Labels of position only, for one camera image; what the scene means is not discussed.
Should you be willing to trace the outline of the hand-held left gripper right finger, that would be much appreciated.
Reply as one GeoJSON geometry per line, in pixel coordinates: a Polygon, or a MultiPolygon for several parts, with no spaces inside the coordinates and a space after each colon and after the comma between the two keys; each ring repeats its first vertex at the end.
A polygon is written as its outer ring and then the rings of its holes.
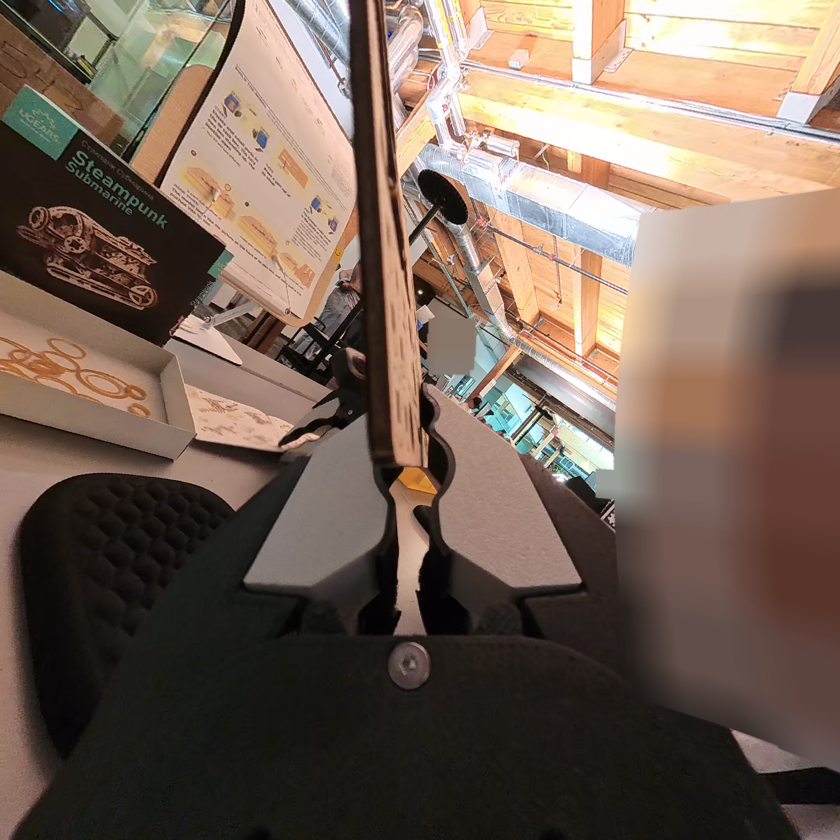
{"type": "Polygon", "coordinates": [[[577,592],[582,579],[519,452],[437,388],[421,391],[430,539],[459,604],[577,592]]]}

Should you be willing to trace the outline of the white document stand base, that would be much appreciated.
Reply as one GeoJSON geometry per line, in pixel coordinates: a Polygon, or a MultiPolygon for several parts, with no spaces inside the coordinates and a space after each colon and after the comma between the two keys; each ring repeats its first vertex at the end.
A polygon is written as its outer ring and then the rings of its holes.
{"type": "Polygon", "coordinates": [[[246,315],[256,304],[250,300],[234,308],[221,311],[213,316],[198,318],[191,314],[186,317],[172,332],[174,339],[191,344],[193,347],[207,352],[218,359],[241,366],[243,361],[226,341],[226,337],[219,331],[223,324],[246,315]]]}

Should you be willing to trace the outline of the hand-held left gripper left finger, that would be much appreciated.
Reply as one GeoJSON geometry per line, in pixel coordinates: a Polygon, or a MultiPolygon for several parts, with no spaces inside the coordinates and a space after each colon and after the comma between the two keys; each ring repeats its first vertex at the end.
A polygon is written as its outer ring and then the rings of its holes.
{"type": "Polygon", "coordinates": [[[375,557],[395,533],[395,503],[375,471],[368,417],[321,443],[245,574],[251,592],[367,604],[375,557]]]}

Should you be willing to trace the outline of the printed parts sheet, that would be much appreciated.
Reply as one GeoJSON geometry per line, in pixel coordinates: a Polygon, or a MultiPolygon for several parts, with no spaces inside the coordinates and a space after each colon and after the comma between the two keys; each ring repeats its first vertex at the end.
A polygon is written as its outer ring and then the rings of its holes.
{"type": "Polygon", "coordinates": [[[280,441],[294,424],[233,399],[185,385],[200,443],[279,453],[280,441]]]}

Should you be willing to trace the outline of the large silver air duct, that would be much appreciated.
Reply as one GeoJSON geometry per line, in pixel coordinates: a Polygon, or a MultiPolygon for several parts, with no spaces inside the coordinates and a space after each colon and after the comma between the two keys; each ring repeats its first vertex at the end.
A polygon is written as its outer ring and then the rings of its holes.
{"type": "Polygon", "coordinates": [[[630,267],[639,225],[656,208],[604,188],[483,150],[458,157],[426,144],[416,161],[470,197],[544,233],[630,267]]]}

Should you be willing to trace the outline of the glass display case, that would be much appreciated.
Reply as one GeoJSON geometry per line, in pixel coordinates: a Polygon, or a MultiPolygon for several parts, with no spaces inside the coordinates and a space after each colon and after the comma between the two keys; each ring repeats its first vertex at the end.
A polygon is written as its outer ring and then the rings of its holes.
{"type": "Polygon", "coordinates": [[[129,161],[182,72],[214,70],[237,5],[2,1],[2,110],[33,88],[129,161]]]}

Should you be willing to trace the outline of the black toothed disc on rod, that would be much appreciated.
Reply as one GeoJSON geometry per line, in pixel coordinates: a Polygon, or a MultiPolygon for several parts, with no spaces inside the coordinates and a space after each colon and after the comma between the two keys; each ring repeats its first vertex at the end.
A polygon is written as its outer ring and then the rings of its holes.
{"type": "Polygon", "coordinates": [[[413,245],[430,222],[441,216],[445,222],[464,225],[468,221],[468,208],[459,191],[443,175],[433,170],[421,170],[416,177],[421,197],[429,202],[429,208],[408,237],[413,245]]]}

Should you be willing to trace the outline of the laser-cut wooden parts sheet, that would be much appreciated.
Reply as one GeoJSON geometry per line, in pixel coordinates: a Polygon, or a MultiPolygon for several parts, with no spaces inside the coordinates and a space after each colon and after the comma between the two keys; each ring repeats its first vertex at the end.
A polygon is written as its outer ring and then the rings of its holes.
{"type": "Polygon", "coordinates": [[[350,70],[371,457],[382,468],[423,468],[421,359],[382,2],[350,2],[350,70]]]}

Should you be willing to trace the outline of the black spring clamp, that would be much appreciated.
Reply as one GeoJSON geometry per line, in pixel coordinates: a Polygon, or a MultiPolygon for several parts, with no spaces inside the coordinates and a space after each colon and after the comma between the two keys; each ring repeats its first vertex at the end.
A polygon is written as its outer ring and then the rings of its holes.
{"type": "Polygon", "coordinates": [[[292,459],[309,455],[322,439],[340,431],[366,413],[366,358],[363,353],[340,350],[332,358],[336,387],[279,441],[280,455],[292,459]]]}

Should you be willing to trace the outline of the open instruction booklet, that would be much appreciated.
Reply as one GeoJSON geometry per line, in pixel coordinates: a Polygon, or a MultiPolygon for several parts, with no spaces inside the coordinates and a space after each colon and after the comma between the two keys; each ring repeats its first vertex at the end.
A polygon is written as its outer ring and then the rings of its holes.
{"type": "Polygon", "coordinates": [[[231,287],[301,326],[354,236],[353,147],[269,2],[237,2],[225,48],[161,191],[224,243],[231,287]]]}

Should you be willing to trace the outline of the white shallow cardboard tray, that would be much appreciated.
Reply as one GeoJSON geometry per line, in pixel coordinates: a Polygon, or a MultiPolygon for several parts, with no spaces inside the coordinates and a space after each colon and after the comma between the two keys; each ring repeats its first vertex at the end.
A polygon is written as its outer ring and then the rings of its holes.
{"type": "Polygon", "coordinates": [[[153,418],[91,402],[1,372],[2,414],[166,459],[195,438],[182,369],[173,353],[2,272],[1,337],[44,349],[61,338],[88,352],[85,363],[142,385],[153,418]]]}

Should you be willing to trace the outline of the brown backing board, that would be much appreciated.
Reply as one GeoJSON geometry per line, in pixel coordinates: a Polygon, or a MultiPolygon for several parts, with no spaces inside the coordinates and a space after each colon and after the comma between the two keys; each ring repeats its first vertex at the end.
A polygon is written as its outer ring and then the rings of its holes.
{"type": "Polygon", "coordinates": [[[176,145],[194,119],[214,70],[195,64],[183,68],[165,93],[130,165],[147,183],[158,185],[176,145]]]}

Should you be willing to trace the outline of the slim spiral air duct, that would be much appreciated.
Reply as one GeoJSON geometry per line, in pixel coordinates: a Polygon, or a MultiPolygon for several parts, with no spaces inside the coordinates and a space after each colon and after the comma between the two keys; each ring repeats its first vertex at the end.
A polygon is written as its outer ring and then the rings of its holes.
{"type": "Polygon", "coordinates": [[[476,242],[465,224],[444,221],[464,263],[467,280],[489,322],[505,341],[516,342],[504,300],[490,264],[480,257],[476,242]]]}

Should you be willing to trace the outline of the dark model kit box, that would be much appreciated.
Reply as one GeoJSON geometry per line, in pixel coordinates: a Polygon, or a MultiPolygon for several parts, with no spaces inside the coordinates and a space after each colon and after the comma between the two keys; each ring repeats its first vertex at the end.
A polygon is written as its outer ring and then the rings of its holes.
{"type": "Polygon", "coordinates": [[[1,122],[1,264],[162,346],[232,256],[47,97],[21,87],[1,122]]]}

